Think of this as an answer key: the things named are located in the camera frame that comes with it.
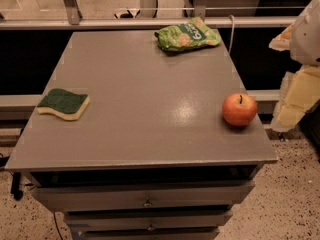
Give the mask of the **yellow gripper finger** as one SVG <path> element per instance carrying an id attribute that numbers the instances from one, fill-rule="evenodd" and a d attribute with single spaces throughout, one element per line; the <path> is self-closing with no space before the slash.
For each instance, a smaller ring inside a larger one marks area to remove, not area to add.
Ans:
<path id="1" fill-rule="evenodd" d="M 285 28 L 279 35 L 271 40 L 269 47 L 276 51 L 286 51 L 290 49 L 291 34 L 294 25 Z"/>
<path id="2" fill-rule="evenodd" d="M 286 72 L 273 111 L 271 129 L 276 132 L 293 129 L 319 100 L 319 66 L 303 65 L 296 73 Z"/>

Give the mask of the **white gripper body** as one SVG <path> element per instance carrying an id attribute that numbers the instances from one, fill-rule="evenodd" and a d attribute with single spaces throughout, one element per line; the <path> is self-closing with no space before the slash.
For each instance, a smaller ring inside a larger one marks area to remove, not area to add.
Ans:
<path id="1" fill-rule="evenodd" d="M 290 56 L 306 65 L 320 65 L 320 0 L 311 0 L 296 18 L 290 39 Z"/>

